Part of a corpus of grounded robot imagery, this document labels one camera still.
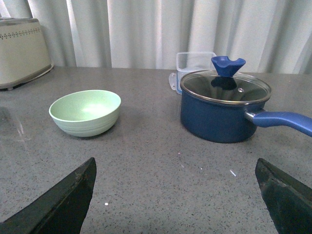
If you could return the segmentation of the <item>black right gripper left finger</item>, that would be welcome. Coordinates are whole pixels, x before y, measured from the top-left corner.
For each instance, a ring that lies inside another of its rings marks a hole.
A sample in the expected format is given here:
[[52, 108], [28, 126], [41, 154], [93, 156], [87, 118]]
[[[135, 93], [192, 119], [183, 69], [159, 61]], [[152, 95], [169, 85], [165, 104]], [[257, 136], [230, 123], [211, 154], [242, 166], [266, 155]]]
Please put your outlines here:
[[30, 205], [0, 224], [2, 234], [78, 234], [93, 196], [92, 157]]

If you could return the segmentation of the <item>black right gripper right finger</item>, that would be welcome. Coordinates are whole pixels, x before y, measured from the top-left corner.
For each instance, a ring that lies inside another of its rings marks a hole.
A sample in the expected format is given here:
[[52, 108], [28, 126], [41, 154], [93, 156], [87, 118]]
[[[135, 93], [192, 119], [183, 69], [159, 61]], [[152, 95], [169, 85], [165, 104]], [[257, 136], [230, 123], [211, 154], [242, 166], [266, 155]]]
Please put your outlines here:
[[312, 189], [263, 158], [255, 175], [274, 226], [280, 234], [312, 232]]

